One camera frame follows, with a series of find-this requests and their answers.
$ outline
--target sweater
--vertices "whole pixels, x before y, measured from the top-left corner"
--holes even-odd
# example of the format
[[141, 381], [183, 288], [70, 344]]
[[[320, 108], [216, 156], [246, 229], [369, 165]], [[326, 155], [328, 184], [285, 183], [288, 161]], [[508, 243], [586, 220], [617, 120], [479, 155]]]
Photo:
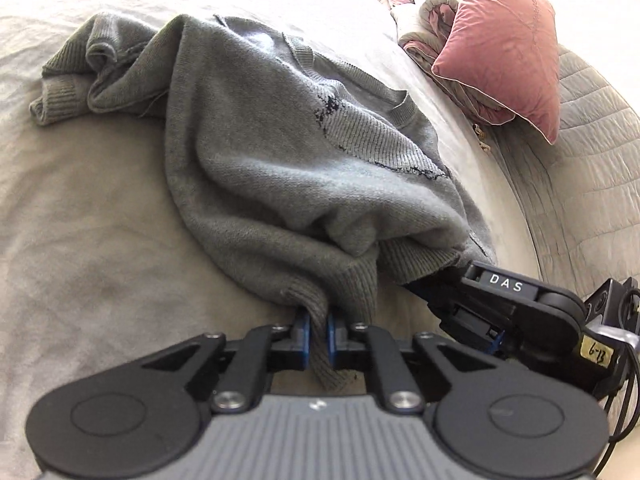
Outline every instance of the sweater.
[[377, 278], [405, 284], [492, 261], [478, 208], [407, 91], [241, 18], [177, 16], [157, 30], [100, 13], [44, 65], [41, 125], [86, 113], [165, 119], [166, 181], [220, 269], [268, 301], [304, 306], [312, 367], [341, 308], [369, 323]]

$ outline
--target sweater cuff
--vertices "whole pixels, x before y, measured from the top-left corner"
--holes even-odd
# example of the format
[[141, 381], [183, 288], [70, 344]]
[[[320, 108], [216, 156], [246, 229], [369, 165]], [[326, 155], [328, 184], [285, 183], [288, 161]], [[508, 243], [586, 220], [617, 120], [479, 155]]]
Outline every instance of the sweater cuff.
[[42, 96], [29, 110], [40, 126], [89, 112], [87, 96], [95, 75], [65, 74], [42, 79]]

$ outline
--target bed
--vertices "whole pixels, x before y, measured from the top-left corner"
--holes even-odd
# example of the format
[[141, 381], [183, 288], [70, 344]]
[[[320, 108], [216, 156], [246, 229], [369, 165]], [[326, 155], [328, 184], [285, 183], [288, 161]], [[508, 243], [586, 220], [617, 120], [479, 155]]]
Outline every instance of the bed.
[[[40, 92], [41, 66], [101, 9], [156, 27], [182, 12], [253, 18], [408, 89], [494, 234], [497, 263], [540, 277], [508, 161], [497, 145], [481, 149], [462, 112], [397, 46], [396, 24], [375, 0], [0, 0], [3, 480], [37, 475], [24, 420], [53, 387], [203, 332], [240, 337], [292, 317], [226, 277], [184, 227], [162, 170], [161, 121], [108, 114], [46, 130], [33, 123], [28, 105]], [[423, 301], [384, 279], [376, 315], [396, 336], [436, 327]], [[320, 386], [292, 372], [275, 388]], [[615, 458], [607, 478], [637, 477]]]

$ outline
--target black circular cap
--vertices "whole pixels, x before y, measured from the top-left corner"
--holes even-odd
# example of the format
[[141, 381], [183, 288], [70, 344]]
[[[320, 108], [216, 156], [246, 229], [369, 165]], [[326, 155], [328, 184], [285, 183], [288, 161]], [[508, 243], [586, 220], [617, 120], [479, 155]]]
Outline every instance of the black circular cap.
[[130, 433], [146, 417], [144, 402], [126, 394], [99, 394], [76, 404], [71, 421], [86, 434], [116, 436]]
[[434, 429], [484, 476], [527, 480], [585, 471], [609, 436], [592, 397], [516, 366], [461, 374], [436, 407]]
[[46, 469], [73, 478], [142, 476], [184, 454], [200, 433], [194, 400], [172, 374], [109, 370], [41, 398], [25, 426]]
[[562, 410], [550, 400], [531, 395], [512, 395], [496, 400], [489, 418], [503, 432], [524, 438], [553, 433], [562, 426]]

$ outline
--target white bed sheet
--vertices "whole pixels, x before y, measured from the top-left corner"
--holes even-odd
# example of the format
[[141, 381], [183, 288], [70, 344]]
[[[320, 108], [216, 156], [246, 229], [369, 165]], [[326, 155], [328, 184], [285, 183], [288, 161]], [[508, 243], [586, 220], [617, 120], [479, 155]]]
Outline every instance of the white bed sheet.
[[[409, 89], [484, 213], [499, 264], [538, 276], [494, 156], [396, 45], [395, 23], [375, 0], [0, 0], [0, 479], [36, 476], [23, 427], [47, 390], [202, 332], [238, 337], [290, 319], [217, 270], [182, 225], [162, 173], [161, 121], [31, 121], [41, 65], [104, 8], [157, 26], [180, 12], [255, 18]], [[378, 321], [397, 336], [434, 327], [424, 302], [384, 280]], [[294, 373], [277, 386], [318, 387]]]

